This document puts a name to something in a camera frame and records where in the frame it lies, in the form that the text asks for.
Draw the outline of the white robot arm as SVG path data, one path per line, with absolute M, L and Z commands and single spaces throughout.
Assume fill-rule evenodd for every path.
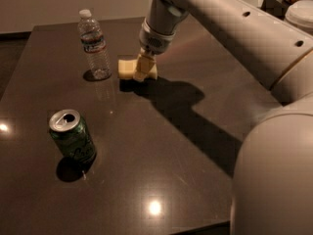
M 283 105 L 239 152 L 231 235 L 313 235 L 312 36 L 243 0 L 153 0 L 134 79 L 148 76 L 187 15 Z

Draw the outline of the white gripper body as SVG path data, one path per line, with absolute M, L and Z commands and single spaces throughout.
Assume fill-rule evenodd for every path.
M 139 33 L 141 48 L 148 53 L 160 55 L 164 53 L 175 36 L 175 26 L 172 23 L 149 23 L 144 19 Z

